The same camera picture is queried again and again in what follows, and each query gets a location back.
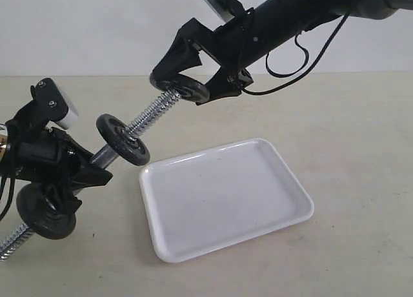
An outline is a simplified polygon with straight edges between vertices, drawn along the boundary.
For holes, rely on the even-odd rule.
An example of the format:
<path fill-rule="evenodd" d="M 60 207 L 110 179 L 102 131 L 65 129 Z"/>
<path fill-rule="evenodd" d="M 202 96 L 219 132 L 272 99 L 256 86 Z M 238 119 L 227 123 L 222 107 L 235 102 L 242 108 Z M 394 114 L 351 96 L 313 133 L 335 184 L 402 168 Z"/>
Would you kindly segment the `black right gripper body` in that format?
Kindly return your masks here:
<path fill-rule="evenodd" d="M 219 68 L 224 68 L 238 79 L 240 71 L 247 69 L 242 64 L 242 58 L 246 54 L 248 42 L 252 40 L 254 23 L 255 10 L 248 9 L 243 15 L 233 18 L 215 30 L 192 18 L 176 35 L 191 41 L 199 53 L 204 52 L 219 65 Z"/>

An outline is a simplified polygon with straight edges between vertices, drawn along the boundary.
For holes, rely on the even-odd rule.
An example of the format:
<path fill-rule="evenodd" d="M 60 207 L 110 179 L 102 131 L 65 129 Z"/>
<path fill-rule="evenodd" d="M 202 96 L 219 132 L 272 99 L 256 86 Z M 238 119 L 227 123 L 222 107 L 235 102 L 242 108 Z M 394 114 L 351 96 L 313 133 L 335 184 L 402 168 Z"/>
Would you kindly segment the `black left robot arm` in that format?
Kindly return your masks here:
<path fill-rule="evenodd" d="M 1 187 L 16 198 L 27 222 L 74 221 L 82 205 L 77 190 L 103 187 L 113 175 L 92 164 L 92 153 L 67 133 L 71 121 L 14 117 L 1 125 Z"/>

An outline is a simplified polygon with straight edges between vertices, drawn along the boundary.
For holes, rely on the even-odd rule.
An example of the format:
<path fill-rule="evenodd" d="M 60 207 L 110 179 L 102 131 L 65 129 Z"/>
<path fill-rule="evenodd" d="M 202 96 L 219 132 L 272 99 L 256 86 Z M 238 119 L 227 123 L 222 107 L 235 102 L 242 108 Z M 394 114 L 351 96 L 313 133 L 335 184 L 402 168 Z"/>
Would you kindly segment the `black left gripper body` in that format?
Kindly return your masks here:
<path fill-rule="evenodd" d="M 9 188 L 18 180 L 32 183 L 80 182 L 92 169 L 92 153 L 67 132 L 48 127 L 47 116 L 14 116 L 9 120 Z"/>

